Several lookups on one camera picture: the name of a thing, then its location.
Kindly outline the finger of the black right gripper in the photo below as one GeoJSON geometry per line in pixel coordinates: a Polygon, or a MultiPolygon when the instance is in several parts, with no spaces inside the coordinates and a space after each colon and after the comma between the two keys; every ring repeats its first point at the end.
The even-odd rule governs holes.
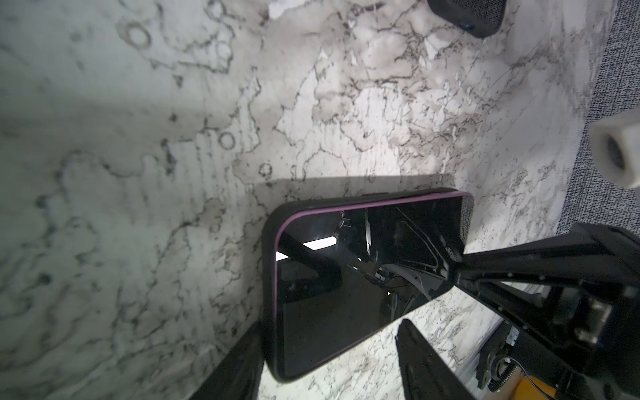
{"type": "Polygon", "coordinates": [[[462,280],[457,287],[545,347],[560,346],[560,332],[553,326],[551,310],[539,294],[525,293],[497,281],[462,280]]]}
{"type": "Polygon", "coordinates": [[[452,268],[463,287],[481,281],[639,286],[639,237],[607,225],[576,223],[566,234],[510,248],[470,253],[452,268]]]}

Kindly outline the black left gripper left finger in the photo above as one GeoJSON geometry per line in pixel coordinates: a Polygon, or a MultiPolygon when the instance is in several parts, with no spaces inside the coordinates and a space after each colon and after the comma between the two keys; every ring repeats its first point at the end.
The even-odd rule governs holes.
{"type": "Polygon", "coordinates": [[[263,373],[262,327],[253,324],[191,400],[256,400],[263,373]]]}

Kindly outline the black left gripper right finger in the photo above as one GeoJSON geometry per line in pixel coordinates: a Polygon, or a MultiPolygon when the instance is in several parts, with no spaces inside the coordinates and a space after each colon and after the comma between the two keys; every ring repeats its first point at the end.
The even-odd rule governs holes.
{"type": "Polygon", "coordinates": [[[406,400],[474,399],[409,319],[400,323],[395,343],[406,400]]]}

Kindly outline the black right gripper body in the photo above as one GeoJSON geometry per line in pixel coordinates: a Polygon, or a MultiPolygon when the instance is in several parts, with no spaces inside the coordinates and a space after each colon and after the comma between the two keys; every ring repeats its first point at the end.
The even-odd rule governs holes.
{"type": "Polygon", "coordinates": [[[477,380],[496,392],[518,365],[556,386],[558,399],[639,397],[639,286],[542,283],[560,346],[505,323],[481,351],[477,380]]]}

